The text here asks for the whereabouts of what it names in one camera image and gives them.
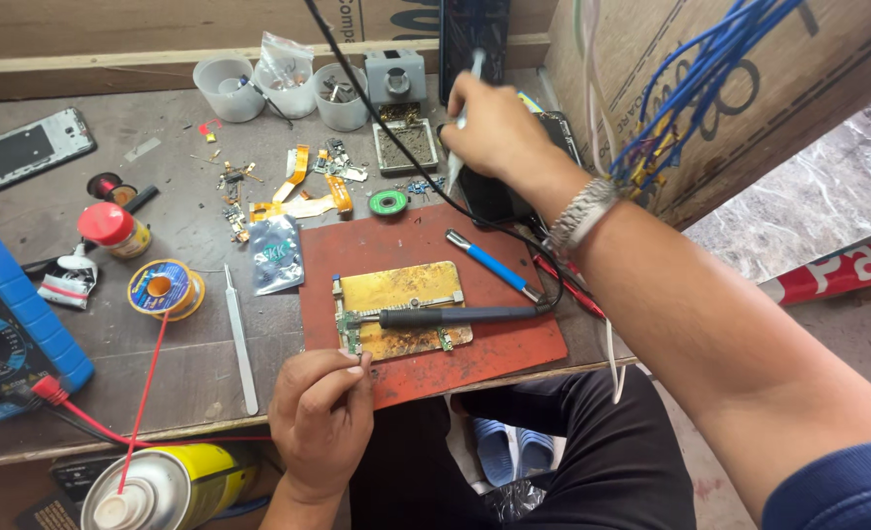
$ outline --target desk surface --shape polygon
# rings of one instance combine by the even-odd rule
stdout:
[[[518,88],[543,104],[532,71],[510,75]],[[435,89],[435,78],[429,76],[429,94],[435,94]],[[234,166],[254,161],[254,175],[265,183],[245,182],[243,204],[268,201],[285,181],[287,150],[296,143],[314,147],[327,138],[341,138],[356,163],[368,162],[374,170],[376,155],[370,125],[339,133],[325,127],[315,112],[296,120],[294,129],[289,130],[285,122],[266,110],[245,124],[223,124],[216,131],[218,142],[207,144],[196,126],[215,116],[198,90],[178,90],[0,103],[0,134],[68,106],[82,112],[98,149],[0,191],[0,239],[17,261],[28,263],[73,248],[78,240],[76,219],[94,202],[85,189],[92,175],[113,172],[128,184],[154,184],[161,190],[136,215],[151,226],[154,240],[148,252],[127,261],[112,259],[102,250],[92,252],[90,257],[99,263],[100,271],[88,308],[75,311],[52,306],[95,365],[94,378],[73,396],[73,401],[116,432],[131,431],[160,322],[136,313],[125,301],[125,289],[132,274],[144,263],[174,258],[197,271],[217,272],[201,272],[207,287],[201,309],[168,326],[141,432],[183,436],[264,424],[276,373],[285,359],[299,353],[303,346],[299,296],[294,289],[252,295],[252,257],[247,245],[230,242],[229,227],[220,213],[222,192],[216,184],[222,166],[190,155],[205,159],[222,149],[217,161],[229,160]],[[434,128],[446,120],[445,113],[435,103],[430,106],[428,116]],[[187,123],[193,127],[184,129]],[[151,138],[159,139],[160,144],[133,161],[125,159],[125,154]],[[382,178],[377,171],[370,173],[367,182],[348,185],[354,219],[370,214],[367,196],[371,191],[419,178]],[[323,178],[309,176],[301,188],[322,196],[327,185]],[[412,198],[411,209],[440,201],[434,193],[429,194],[429,202],[424,202],[421,195]],[[331,211],[301,220],[300,224],[307,229],[339,222],[335,211]],[[252,418],[246,416],[242,405],[236,353],[222,295],[225,279],[218,272],[223,262],[229,264],[239,292],[261,404],[262,415]],[[555,283],[547,281],[545,287],[551,291]],[[563,297],[556,317],[569,347],[567,358],[478,385],[604,366],[602,323],[581,310],[568,295]],[[626,361],[631,358],[621,341],[616,342],[616,347],[617,356]],[[103,447],[39,412],[0,423],[0,464]]]

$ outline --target red sign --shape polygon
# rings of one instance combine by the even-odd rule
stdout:
[[[778,304],[794,304],[871,286],[871,244],[813,261],[759,284]]]

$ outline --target red heat-resistant mat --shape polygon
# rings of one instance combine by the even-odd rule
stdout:
[[[455,228],[538,287],[527,247],[499,232],[482,232],[449,205],[406,211],[397,221],[378,218],[301,231],[305,281],[299,293],[304,347],[338,348],[331,276],[353,276],[450,260],[458,268],[465,306],[529,306],[530,301],[445,239]],[[471,325],[474,340],[441,350],[373,363],[376,408],[444,392],[566,356],[553,315]]]

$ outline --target plastic cup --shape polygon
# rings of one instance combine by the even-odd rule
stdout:
[[[252,87],[239,87],[239,78],[251,79],[253,64],[240,54],[218,54],[197,63],[193,84],[213,112],[227,122],[248,122],[259,115],[264,99]]]
[[[290,119],[303,118],[315,111],[314,85],[315,77],[311,74],[311,69],[308,69],[307,80],[298,87],[287,90],[273,90],[270,87],[275,83],[275,77],[267,72],[264,68],[264,63],[259,60],[255,63],[255,75],[253,82],[262,89],[264,94],[268,96],[271,102],[275,103],[278,109]],[[275,109],[268,107],[272,114],[277,115]]]
[[[350,66],[350,70],[356,76],[357,81],[360,82],[360,86],[366,90],[367,75],[364,74],[364,71],[352,66]],[[334,130],[347,132],[359,129],[370,118],[370,111],[367,110],[364,102],[360,101],[359,97],[352,101],[347,101],[347,103],[332,103],[321,97],[321,93],[327,90],[327,87],[324,86],[324,80],[331,76],[338,83],[346,82],[349,84],[350,82],[347,73],[344,72],[343,67],[339,63],[329,64],[315,72],[312,80],[314,81],[314,98],[317,102],[317,113],[320,114],[324,124]]]

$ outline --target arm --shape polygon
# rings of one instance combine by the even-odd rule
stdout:
[[[512,91],[462,76],[449,113],[464,100],[467,126],[446,127],[443,140],[555,221],[589,175],[541,138]],[[757,523],[768,495],[792,473],[871,441],[871,384],[673,228],[621,202],[575,258],[608,318],[707,439]]]
[[[282,366],[268,406],[288,470],[261,530],[329,530],[373,431],[370,353],[316,350]]]

